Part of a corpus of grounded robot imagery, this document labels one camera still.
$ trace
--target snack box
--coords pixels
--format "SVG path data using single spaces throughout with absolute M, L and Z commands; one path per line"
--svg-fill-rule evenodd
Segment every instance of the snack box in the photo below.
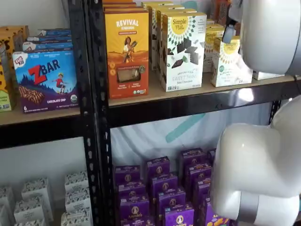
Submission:
M 204 13 L 163 15 L 161 85 L 166 92 L 202 86 L 206 19 Z
M 213 44 L 215 38 L 221 38 L 224 35 L 225 28 L 219 24 L 212 24 L 206 28 L 205 38 L 205 55 L 203 72 L 212 72 L 212 56 L 213 56 Z
M 147 11 L 105 12 L 110 98 L 148 94 Z
M 210 197 L 207 197 L 203 200 L 200 211 L 200 225 L 223 225 L 229 226 L 229 219 L 218 216 L 213 212 Z
M 71 40 L 56 40 L 56 41 L 27 41 L 23 43 L 23 51 L 33 51 L 41 49 L 53 49 L 53 48 L 72 48 L 73 44 Z
M 148 5 L 147 9 L 149 11 L 149 19 L 152 18 L 152 22 L 149 21 L 149 58 L 150 58 L 150 65 L 151 70 L 157 69 L 157 9 L 185 9 L 182 5 L 165 5 L 165 6 L 159 6 L 159 5 Z
M 15 52 L 13 60 L 24 113 L 79 105 L 71 48 Z
M 212 167 L 208 162 L 197 163 L 187 167 L 185 172 L 185 191 L 187 199 L 192 197 L 192 190 L 194 187 L 194 181 L 197 178 L 204 178 L 211 176 Z
M 27 41 L 56 41 L 56 40 L 71 40 L 71 35 L 64 36 L 29 36 Z
M 64 36 L 71 35 L 71 30 L 67 28 L 39 29 L 37 33 L 38 36 Z
M 163 226 L 192 226 L 194 209 L 190 202 L 183 207 L 166 208 Z
M 48 178 L 39 178 L 25 182 L 21 195 L 24 200 L 40 195 L 43 199 L 48 219 L 49 221 L 53 221 L 53 200 Z
M 66 192 L 65 207 L 67 212 L 91 208 L 89 188 Z
M 72 192 L 89 187 L 87 171 L 71 173 L 65 176 L 65 191 Z
M 10 225 L 13 225 L 16 222 L 14 217 L 16 202 L 14 199 L 13 190 L 10 186 L 0 187 L 0 205 L 5 206 Z
M 170 172 L 170 161 L 167 156 L 151 159 L 146 162 L 145 180 L 149 182 L 151 178 Z
M 119 214 L 121 223 L 148 216 L 149 213 L 150 201 L 147 194 L 120 199 Z
M 140 180 L 140 166 L 116 166 L 115 167 L 115 182 L 116 185 L 121 185 L 131 181 Z
M 157 195 L 157 226 L 163 224 L 165 208 L 175 205 L 185 205 L 186 193 L 182 187 L 177 189 L 169 189 Z
M 238 53 L 240 37 L 234 36 L 231 42 L 223 43 L 221 38 L 214 41 L 213 75 L 211 83 L 215 87 L 248 84 L 252 82 L 253 70 Z
M 128 182 L 118 186 L 119 197 L 136 196 L 145 193 L 145 184 L 139 180 L 136 182 Z
M 185 168 L 192 164 L 201 163 L 206 161 L 206 154 L 202 148 L 195 148 L 191 150 L 185 150 L 180 152 L 179 157 L 179 179 L 184 183 Z
M 0 44 L 0 112 L 11 111 L 16 105 L 12 74 L 4 43 Z
M 193 8 L 185 8 L 185 9 L 168 9 L 168 8 L 158 8 L 156 11 L 157 14 L 157 43 L 156 43 L 156 53 L 157 53 L 157 77 L 159 81 L 163 76 L 163 72 L 161 70 L 161 57 L 162 57 L 162 22 L 163 15 L 165 13 L 196 13 L 197 11 Z

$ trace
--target white snack box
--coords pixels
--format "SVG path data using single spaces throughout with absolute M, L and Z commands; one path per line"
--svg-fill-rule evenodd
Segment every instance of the white snack box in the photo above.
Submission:
M 91 208 L 89 188 L 66 192 L 65 207 L 67 212 Z
M 62 214 L 61 226 L 92 226 L 90 208 Z
M 86 187 L 89 187 L 88 176 L 86 171 L 68 174 L 65 177 L 66 192 L 72 192 Z
M 10 224 L 15 223 L 14 210 L 15 210 L 15 199 L 13 189 L 10 186 L 0 187 L 0 205 L 4 205 L 8 213 Z
M 37 180 L 25 182 L 22 189 L 22 198 L 26 200 L 35 195 L 41 195 L 43 197 L 48 220 L 53 221 L 52 198 L 48 178 L 40 178 Z
M 46 226 L 45 220 L 33 220 L 25 223 L 18 223 L 15 226 Z
M 272 79 L 272 78 L 278 78 L 282 77 L 284 74 L 271 74 L 271 73 L 265 73 L 265 72 L 254 72 L 253 78 L 256 80 L 263 80 L 263 79 Z
M 4 205 L 0 205 L 0 226 L 10 226 L 7 208 Z
M 45 220 L 48 225 L 46 210 L 43 207 L 42 196 L 34 196 L 26 201 L 22 200 L 16 203 L 15 219 L 17 223 L 26 223 L 34 220 Z

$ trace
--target woman illustration on box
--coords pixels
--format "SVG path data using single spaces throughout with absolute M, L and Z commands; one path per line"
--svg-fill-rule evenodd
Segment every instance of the woman illustration on box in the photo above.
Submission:
M 132 57 L 132 53 L 134 53 L 134 47 L 133 44 L 131 45 L 131 38 L 129 36 L 127 36 L 127 38 L 124 41 L 124 48 L 123 48 L 123 52 L 125 53 L 125 60 L 124 62 L 129 63 L 129 62 L 133 62 L 133 57 Z

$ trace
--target orange cereal box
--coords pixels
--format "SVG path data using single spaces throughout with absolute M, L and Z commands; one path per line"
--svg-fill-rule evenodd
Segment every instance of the orange cereal box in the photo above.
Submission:
M 148 12 L 105 12 L 110 98 L 148 94 Z

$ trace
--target shelf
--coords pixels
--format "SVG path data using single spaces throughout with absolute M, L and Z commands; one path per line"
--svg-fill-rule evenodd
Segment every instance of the shelf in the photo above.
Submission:
M 0 113 L 0 148 L 80 137 L 79 108 L 24 114 L 18 103 Z
M 251 84 L 215 88 L 211 74 L 203 74 L 201 88 L 165 92 L 154 73 L 150 73 L 147 96 L 109 100 L 111 127 L 176 118 L 288 99 L 299 94 L 301 80 L 284 76 Z

